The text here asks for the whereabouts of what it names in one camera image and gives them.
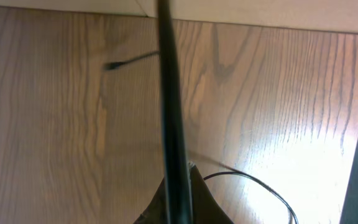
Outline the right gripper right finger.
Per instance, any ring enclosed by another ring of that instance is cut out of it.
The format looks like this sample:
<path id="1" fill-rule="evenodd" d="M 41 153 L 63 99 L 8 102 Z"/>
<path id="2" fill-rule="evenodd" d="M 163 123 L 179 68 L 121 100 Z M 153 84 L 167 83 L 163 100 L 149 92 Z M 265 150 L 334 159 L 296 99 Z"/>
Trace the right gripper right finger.
<path id="1" fill-rule="evenodd" d="M 233 224 L 232 220 L 215 201 L 198 168 L 192 162 L 189 163 L 189 173 L 193 223 Z"/>

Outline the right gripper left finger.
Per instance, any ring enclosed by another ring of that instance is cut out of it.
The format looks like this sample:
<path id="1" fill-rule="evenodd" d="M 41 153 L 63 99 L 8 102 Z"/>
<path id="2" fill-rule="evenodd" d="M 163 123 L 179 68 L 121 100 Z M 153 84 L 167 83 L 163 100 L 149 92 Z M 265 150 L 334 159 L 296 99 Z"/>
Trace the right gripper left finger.
<path id="1" fill-rule="evenodd" d="M 162 179 L 155 195 L 147 208 L 140 214 L 134 224 L 167 224 L 167 206 L 165 180 Z"/>

